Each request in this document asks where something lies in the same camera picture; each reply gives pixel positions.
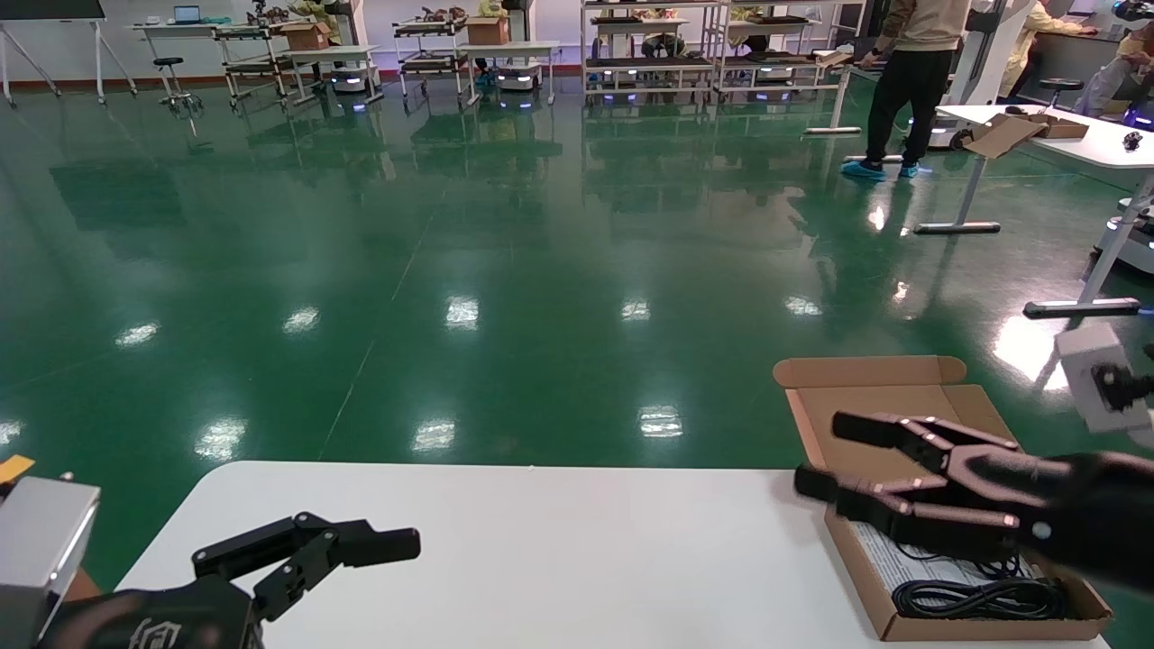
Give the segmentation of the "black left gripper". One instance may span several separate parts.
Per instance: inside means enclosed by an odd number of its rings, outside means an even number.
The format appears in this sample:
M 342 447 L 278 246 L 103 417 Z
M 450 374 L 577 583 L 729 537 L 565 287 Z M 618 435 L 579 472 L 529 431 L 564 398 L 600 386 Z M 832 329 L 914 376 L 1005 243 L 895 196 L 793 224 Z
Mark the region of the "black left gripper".
M 411 562 L 421 551 L 414 527 L 379 531 L 367 520 L 302 512 L 194 551 L 198 580 L 186 585 L 66 600 L 42 648 L 263 648 L 260 620 L 285 616 L 331 572 Z M 275 564 L 254 587 L 254 600 L 227 582 Z

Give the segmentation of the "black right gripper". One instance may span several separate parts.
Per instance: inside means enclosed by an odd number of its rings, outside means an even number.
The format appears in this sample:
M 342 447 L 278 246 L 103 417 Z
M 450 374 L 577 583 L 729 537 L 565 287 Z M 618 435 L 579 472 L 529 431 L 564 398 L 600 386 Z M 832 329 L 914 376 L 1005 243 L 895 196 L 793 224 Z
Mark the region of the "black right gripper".
M 1037 457 L 1007 440 L 939 416 L 832 417 L 835 438 L 896 449 L 944 478 L 870 483 L 810 464 L 794 470 L 797 497 L 896 544 L 964 562 L 999 562 L 1031 551 L 1084 579 L 1136 592 L 1153 585 L 1151 460 L 1121 452 Z M 981 453 L 992 453 L 981 458 Z M 952 497 L 968 497 L 972 507 Z

